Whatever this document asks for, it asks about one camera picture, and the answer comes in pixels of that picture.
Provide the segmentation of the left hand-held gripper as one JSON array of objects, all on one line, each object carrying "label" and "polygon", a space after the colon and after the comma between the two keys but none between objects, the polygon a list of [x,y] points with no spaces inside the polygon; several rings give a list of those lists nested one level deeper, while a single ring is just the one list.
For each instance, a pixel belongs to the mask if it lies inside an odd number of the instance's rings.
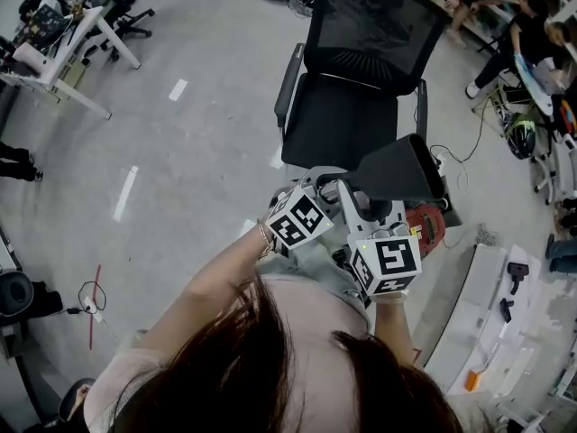
[{"label": "left hand-held gripper", "polygon": [[[315,166],[306,171],[297,186],[279,195],[265,225],[288,250],[315,240],[334,227],[321,208],[339,208],[338,193],[318,191],[339,180],[346,172],[346,169],[335,166]],[[315,201],[321,208],[306,192],[318,192]]]}]

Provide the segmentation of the black vacuum nozzle attachment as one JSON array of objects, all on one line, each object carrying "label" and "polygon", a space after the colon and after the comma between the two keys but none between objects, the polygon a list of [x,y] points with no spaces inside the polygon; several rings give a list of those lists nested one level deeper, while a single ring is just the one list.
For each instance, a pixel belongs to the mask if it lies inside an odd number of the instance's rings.
[{"label": "black vacuum nozzle attachment", "polygon": [[364,193],[379,221],[394,201],[437,201],[445,189],[434,159],[419,134],[409,134],[365,155],[356,170],[343,175],[353,190]]}]

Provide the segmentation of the person's right forearm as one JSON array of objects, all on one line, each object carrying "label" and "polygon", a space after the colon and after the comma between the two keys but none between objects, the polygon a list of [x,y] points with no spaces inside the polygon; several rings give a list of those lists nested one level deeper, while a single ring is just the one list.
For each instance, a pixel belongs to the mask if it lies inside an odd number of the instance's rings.
[{"label": "person's right forearm", "polygon": [[413,345],[404,303],[396,306],[376,305],[373,335],[382,355],[396,365],[410,367],[414,363]]}]

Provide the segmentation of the person's left forearm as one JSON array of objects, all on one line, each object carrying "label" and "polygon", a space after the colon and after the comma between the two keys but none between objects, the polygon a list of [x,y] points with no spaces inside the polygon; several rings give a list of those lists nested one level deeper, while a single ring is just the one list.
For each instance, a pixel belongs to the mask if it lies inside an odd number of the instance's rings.
[{"label": "person's left forearm", "polygon": [[256,264],[270,250],[272,235],[262,223],[226,247],[188,283],[168,310],[138,342],[163,359],[176,355],[200,329],[235,301],[235,293],[254,280]]}]

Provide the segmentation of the red vacuum cleaner canister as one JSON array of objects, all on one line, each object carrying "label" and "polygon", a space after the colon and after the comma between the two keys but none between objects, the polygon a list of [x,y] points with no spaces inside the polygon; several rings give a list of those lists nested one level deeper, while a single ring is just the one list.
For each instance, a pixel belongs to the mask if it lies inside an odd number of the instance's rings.
[{"label": "red vacuum cleaner canister", "polygon": [[410,234],[417,237],[422,259],[426,258],[444,239],[445,222],[438,207],[422,204],[406,209]]}]

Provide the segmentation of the black mesh office chair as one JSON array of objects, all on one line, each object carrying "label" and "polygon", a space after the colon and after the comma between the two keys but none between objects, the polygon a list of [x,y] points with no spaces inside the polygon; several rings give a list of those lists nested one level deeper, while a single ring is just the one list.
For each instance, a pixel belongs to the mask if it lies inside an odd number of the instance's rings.
[{"label": "black mesh office chair", "polygon": [[396,141],[398,98],[411,94],[426,136],[423,73],[447,23],[432,0],[315,0],[274,106],[282,162],[355,169]]}]

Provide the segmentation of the dark grey fabric bag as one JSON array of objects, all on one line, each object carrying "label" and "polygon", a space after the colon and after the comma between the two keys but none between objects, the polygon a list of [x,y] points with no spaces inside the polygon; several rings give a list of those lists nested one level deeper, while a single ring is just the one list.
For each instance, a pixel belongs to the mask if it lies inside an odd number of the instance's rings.
[{"label": "dark grey fabric bag", "polygon": [[445,175],[441,177],[441,181],[443,182],[444,194],[435,200],[433,205],[441,211],[446,228],[461,226],[463,222],[454,208]]}]

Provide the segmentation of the pale bangle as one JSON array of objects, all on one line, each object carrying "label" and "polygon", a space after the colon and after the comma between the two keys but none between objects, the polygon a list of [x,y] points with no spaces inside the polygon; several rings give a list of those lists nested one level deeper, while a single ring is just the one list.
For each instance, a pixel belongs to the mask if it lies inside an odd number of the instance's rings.
[{"label": "pale bangle", "polygon": [[384,293],[380,295],[372,295],[371,301],[377,305],[396,306],[403,304],[408,297],[405,291],[398,291],[392,293]]}]

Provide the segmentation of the person's pink shirt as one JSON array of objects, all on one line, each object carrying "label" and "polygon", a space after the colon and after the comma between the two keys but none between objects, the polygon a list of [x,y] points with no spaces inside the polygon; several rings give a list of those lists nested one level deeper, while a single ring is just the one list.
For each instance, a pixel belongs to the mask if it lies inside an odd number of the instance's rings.
[{"label": "person's pink shirt", "polygon": [[[302,277],[264,278],[289,331],[294,360],[281,433],[351,433],[355,427],[355,380],[334,331],[360,336],[366,318],[343,299]],[[89,433],[107,433],[113,416],[150,378],[168,365],[165,353],[137,344],[117,352],[96,379],[84,407]]]}]

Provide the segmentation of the white worktable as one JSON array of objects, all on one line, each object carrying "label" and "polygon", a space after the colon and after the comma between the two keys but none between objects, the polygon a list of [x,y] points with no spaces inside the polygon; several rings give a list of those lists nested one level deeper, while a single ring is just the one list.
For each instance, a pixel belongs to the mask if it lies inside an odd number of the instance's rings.
[{"label": "white worktable", "polygon": [[[512,296],[509,262],[525,263],[530,273]],[[506,324],[503,299],[515,301]],[[414,329],[417,362],[448,396],[488,392],[495,398],[524,386],[532,371],[552,368],[552,381],[569,357],[577,334],[577,278],[549,272],[546,259],[518,245],[476,244],[454,271],[439,274]],[[475,392],[464,389],[470,370],[483,370]]]}]

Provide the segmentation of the black green helmet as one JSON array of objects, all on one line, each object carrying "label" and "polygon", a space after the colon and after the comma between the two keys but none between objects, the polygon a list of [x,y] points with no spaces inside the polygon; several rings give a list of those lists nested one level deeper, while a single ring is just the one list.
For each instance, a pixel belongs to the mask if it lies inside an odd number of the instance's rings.
[{"label": "black green helmet", "polygon": [[506,123],[504,135],[512,154],[519,160],[533,155],[536,147],[536,124],[527,115],[515,113]]}]

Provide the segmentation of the small round table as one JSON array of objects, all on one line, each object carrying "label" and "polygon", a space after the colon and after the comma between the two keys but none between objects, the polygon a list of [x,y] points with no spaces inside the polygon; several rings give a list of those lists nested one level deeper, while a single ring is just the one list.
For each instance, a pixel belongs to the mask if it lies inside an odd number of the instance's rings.
[{"label": "small round table", "polygon": [[551,96],[548,95],[543,87],[538,83],[531,69],[519,53],[514,54],[514,60],[517,73],[528,94],[531,96],[533,103],[545,116],[552,117],[554,115],[554,109]]}]

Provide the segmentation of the white floor socket block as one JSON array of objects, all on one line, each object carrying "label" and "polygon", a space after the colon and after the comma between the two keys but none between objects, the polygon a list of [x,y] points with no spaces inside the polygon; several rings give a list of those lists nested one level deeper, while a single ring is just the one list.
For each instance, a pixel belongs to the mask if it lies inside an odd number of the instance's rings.
[{"label": "white floor socket block", "polygon": [[83,310],[91,315],[97,323],[104,323],[102,312],[105,310],[105,305],[97,305],[91,298],[85,297],[83,301]]}]

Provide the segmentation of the white office desk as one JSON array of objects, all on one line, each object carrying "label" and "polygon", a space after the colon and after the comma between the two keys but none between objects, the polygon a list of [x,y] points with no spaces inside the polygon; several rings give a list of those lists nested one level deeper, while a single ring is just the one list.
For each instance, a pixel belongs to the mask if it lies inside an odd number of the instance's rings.
[{"label": "white office desk", "polygon": [[59,48],[58,53],[53,58],[46,61],[47,66],[42,69],[39,76],[21,76],[12,72],[0,72],[0,79],[13,86],[15,86],[17,81],[19,81],[31,89],[56,88],[65,95],[68,95],[79,102],[81,105],[94,111],[105,120],[109,120],[112,116],[111,112],[84,96],[81,92],[60,78],[62,70],[73,57],[75,50],[85,39],[87,33],[95,26],[103,33],[113,47],[119,51],[121,56],[131,63],[134,69],[139,69],[142,65],[142,63],[133,55],[131,50],[124,44],[121,38],[115,33],[112,27],[105,21],[103,12],[103,6],[84,9],[84,17],[79,22],[78,28],[75,31],[75,34],[71,37],[70,42],[64,43]]}]

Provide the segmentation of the grey rounded machine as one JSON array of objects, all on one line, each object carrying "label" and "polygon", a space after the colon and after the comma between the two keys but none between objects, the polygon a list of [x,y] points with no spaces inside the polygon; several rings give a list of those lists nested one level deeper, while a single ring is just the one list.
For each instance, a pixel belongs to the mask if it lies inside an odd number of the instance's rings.
[{"label": "grey rounded machine", "polygon": [[78,412],[95,381],[93,378],[82,378],[72,384],[59,405],[58,415],[61,422],[71,420]]}]

